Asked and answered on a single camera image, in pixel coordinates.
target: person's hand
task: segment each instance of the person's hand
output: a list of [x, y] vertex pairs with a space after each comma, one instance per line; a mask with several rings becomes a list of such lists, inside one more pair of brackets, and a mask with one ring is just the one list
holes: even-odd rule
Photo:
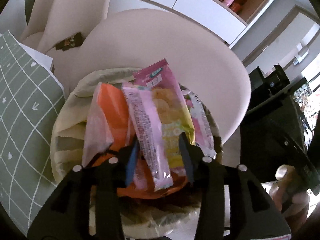
[[[277, 182], [270, 189], [270, 196], [279, 211], [282, 210], [283, 196], [291, 183], [296, 183], [298, 174], [293, 166], [282, 165], [279, 167]], [[306, 222], [310, 197], [307, 192], [299, 192], [292, 197], [292, 205], [283, 213], [291, 232], [294, 234]]]

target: metal bolt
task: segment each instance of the metal bolt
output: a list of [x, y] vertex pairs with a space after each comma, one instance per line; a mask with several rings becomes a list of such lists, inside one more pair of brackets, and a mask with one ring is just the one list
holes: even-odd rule
[[204, 156], [204, 157], [202, 158], [202, 160], [203, 160], [203, 162], [205, 162], [205, 163], [210, 163], [210, 162], [212, 162], [212, 158], [211, 158], [210, 156]]
[[117, 157], [112, 157], [112, 158], [109, 159], [109, 163], [111, 163], [111, 164], [115, 164], [117, 162], [118, 162], [118, 158]]
[[82, 166], [81, 166], [81, 165], [76, 165], [76, 166], [74, 166], [74, 167], [72, 168], [72, 170], [73, 170], [74, 172], [81, 171], [81, 170], [82, 170]]
[[245, 166], [245, 165], [243, 165], [243, 164], [240, 164], [240, 165], [238, 166], [238, 169], [239, 169], [240, 171], [243, 171], [243, 172], [245, 172], [245, 171], [248, 170], [247, 166]]

